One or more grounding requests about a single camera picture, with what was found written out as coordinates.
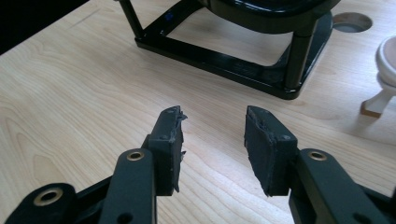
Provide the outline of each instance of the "wood grain surface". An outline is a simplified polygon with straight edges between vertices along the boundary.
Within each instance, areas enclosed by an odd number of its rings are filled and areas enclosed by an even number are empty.
[[[133,0],[143,26],[174,0]],[[180,105],[180,193],[158,199],[159,223],[292,223],[287,197],[266,198],[243,146],[247,105],[270,110],[299,148],[334,155],[352,178],[390,195],[396,186],[396,99],[383,116],[359,114],[380,90],[375,51],[396,35],[387,0],[343,0],[373,27],[333,31],[302,94],[277,99],[140,49],[119,3],[91,0],[0,57],[0,222],[29,192],[53,182],[77,191],[112,175],[124,150],[140,147],[160,112]],[[173,38],[271,64],[290,34],[263,35],[206,9]]]

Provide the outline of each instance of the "black floor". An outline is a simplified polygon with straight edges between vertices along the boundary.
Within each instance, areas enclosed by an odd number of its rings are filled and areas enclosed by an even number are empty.
[[[0,6],[0,55],[88,0],[12,0]]]

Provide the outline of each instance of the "black stand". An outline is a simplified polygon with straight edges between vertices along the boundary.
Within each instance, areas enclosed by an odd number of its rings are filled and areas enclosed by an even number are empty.
[[[285,100],[298,97],[332,32],[332,15],[328,12],[317,21],[294,31],[290,46],[279,60],[274,65],[262,66],[166,37],[203,7],[198,1],[181,0],[146,29],[142,28],[130,0],[120,0],[120,4],[134,31],[138,47]]]

